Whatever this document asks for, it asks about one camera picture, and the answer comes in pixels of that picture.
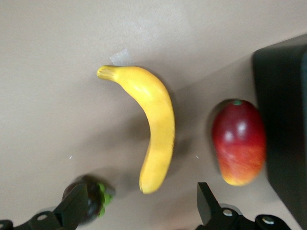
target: dark purple fruit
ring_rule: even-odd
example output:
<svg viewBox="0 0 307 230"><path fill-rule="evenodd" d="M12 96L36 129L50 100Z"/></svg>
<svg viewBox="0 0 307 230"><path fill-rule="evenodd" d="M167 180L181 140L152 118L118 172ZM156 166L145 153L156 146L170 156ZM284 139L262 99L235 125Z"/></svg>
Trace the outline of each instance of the dark purple fruit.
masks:
<svg viewBox="0 0 307 230"><path fill-rule="evenodd" d="M88 194L88 210L80 225L87 224L95 220L103 207L103 203L105 202L105 198L101 193L100 186L97 181L83 176L81 178L77 178L76 181L71 183L63 193L63 199L69 194L69 192L78 184L86 184L87 194Z"/></svg>

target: plastic fruit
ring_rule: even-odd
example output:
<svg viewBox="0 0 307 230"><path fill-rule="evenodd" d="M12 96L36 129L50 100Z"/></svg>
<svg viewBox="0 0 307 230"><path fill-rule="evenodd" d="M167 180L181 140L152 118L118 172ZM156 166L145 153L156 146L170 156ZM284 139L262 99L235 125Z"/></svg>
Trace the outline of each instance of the plastic fruit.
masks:
<svg viewBox="0 0 307 230"><path fill-rule="evenodd" d="M174 148L175 117L166 87L147 70L135 67L102 66L97 75L118 83L144 110L150 141L140 172L140 190L153 193L163 183Z"/></svg>
<svg viewBox="0 0 307 230"><path fill-rule="evenodd" d="M214 119L212 138L227 183L246 185L256 178L266 158L266 136L261 116L250 102L229 102Z"/></svg>
<svg viewBox="0 0 307 230"><path fill-rule="evenodd" d="M102 183L97 182L90 176L82 176L72 182L63 193L63 199L77 184L86 184L88 195L88 210L79 225L84 225L94 221L97 217L104 215L105 206L112 200L113 195L106 193L106 188Z"/></svg>

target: black object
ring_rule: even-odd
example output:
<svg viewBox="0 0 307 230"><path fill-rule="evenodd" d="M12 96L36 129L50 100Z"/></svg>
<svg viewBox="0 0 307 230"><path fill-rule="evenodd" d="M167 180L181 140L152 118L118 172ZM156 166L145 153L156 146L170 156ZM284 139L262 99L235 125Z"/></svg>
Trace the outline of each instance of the black object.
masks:
<svg viewBox="0 0 307 230"><path fill-rule="evenodd" d="M73 183L71 183L63 192L63 199L70 193L70 191L77 184L86 184L87 188L87 205L88 209L79 225L88 224L94 221L100 214L100 210L105 202L104 196L102 196L100 187L96 179L85 175L78 177Z"/></svg>
<svg viewBox="0 0 307 230"><path fill-rule="evenodd" d="M276 216L258 215L253 222L231 208L222 208L207 183L198 183L197 207L203 225L196 230L290 230Z"/></svg>
<svg viewBox="0 0 307 230"><path fill-rule="evenodd" d="M41 212L28 222L13 227L10 220L0 220L1 230L75 230L87 212L85 184L76 185L53 212Z"/></svg>
<svg viewBox="0 0 307 230"><path fill-rule="evenodd" d="M307 229L307 34L257 50L252 63L268 179Z"/></svg>

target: screw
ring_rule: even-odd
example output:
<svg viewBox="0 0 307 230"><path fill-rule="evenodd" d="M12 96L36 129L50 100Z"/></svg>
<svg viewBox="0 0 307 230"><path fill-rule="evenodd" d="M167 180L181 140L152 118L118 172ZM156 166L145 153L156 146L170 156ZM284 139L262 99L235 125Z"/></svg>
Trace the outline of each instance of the screw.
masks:
<svg viewBox="0 0 307 230"><path fill-rule="evenodd" d="M266 224L270 224L270 225L274 224L274 220L271 217L265 216L262 218L262 221Z"/></svg>
<svg viewBox="0 0 307 230"><path fill-rule="evenodd" d="M37 220L38 220L38 221L41 221L41 220L44 220L44 219L46 219L46 218L47 218L47 215L46 215L46 214L43 214L43 215L38 216L38 217L37 217Z"/></svg>
<svg viewBox="0 0 307 230"><path fill-rule="evenodd" d="M229 209L224 209L223 214L227 217L232 217L232 211Z"/></svg>

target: black box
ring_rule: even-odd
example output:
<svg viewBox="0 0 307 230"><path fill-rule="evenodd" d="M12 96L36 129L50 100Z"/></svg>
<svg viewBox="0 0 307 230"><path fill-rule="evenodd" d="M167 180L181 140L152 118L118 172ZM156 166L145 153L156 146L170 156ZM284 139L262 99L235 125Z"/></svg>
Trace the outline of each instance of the black box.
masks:
<svg viewBox="0 0 307 230"><path fill-rule="evenodd" d="M257 50L252 64L268 179L307 229L307 34Z"/></svg>

